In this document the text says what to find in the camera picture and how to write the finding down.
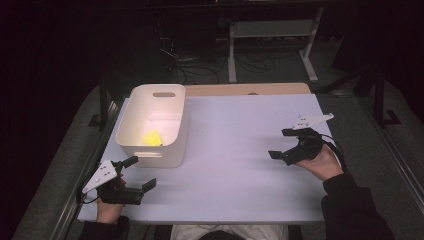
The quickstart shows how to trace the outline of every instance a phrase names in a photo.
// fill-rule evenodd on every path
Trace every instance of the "bin handle slot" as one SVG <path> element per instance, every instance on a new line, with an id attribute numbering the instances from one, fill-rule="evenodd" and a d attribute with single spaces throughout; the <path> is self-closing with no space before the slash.
<path id="1" fill-rule="evenodd" d="M 154 92 L 153 97 L 175 97 L 173 92 Z"/>
<path id="2" fill-rule="evenodd" d="M 157 153 L 157 152 L 135 152 L 134 156 L 137 157 L 149 157 L 149 158 L 162 158 L 163 154 L 162 153 Z"/>

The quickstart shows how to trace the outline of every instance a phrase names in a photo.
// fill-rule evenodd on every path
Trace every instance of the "white tabletop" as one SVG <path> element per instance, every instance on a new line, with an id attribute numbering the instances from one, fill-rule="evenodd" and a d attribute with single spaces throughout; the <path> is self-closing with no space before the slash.
<path id="1" fill-rule="evenodd" d="M 127 205 L 131 220 L 171 224 L 284 224 L 322 221 L 322 182 L 304 169 L 272 160 L 268 150 L 297 145 L 281 129 L 299 115 L 323 114 L 313 94 L 187 97 L 189 131 L 185 159 L 171 169 L 124 169 L 127 187 L 156 178 L 141 205 Z M 102 160 L 127 158 L 115 141 L 122 112 Z M 330 135 L 326 123 L 313 127 Z M 89 193 L 94 198 L 96 192 Z M 80 220 L 94 220 L 96 204 Z"/>

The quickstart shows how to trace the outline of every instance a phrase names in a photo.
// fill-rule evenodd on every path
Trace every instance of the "black sleeve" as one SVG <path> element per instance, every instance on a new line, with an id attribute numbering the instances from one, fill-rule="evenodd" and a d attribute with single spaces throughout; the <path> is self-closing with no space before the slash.
<path id="1" fill-rule="evenodd" d="M 344 173 L 324 181 L 328 193 L 321 206 L 327 240 L 395 239 L 384 218 L 376 211 L 371 191 L 360 188 Z"/>
<path id="2" fill-rule="evenodd" d="M 115 224 L 85 222 L 79 240 L 116 240 L 117 233 Z"/>

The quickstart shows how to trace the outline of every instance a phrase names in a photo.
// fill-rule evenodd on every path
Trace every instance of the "person's arm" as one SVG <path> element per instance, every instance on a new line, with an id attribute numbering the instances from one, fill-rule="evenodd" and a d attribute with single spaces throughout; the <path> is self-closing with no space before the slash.
<path id="1" fill-rule="evenodd" d="M 97 200 L 96 222 L 84 222 L 80 240 L 115 240 L 118 238 L 118 219 L 123 209 L 122 204 L 103 203 Z"/>
<path id="2" fill-rule="evenodd" d="M 327 240 L 395 239 L 384 218 L 377 212 L 371 191 L 356 185 L 343 173 L 334 153 L 326 146 L 313 160 L 296 165 L 321 179 L 327 196 L 322 199 Z"/>

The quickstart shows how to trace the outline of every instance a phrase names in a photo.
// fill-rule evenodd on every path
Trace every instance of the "white plastic bin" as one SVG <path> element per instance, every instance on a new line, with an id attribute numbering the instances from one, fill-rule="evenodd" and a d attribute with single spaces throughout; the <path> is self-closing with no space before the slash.
<path id="1" fill-rule="evenodd" d="M 184 114 L 185 88 L 179 84 L 149 84 L 131 92 L 116 133 L 116 142 L 138 167 L 178 167 L 187 142 L 188 116 Z M 143 136 L 157 130 L 162 145 L 146 146 Z"/>

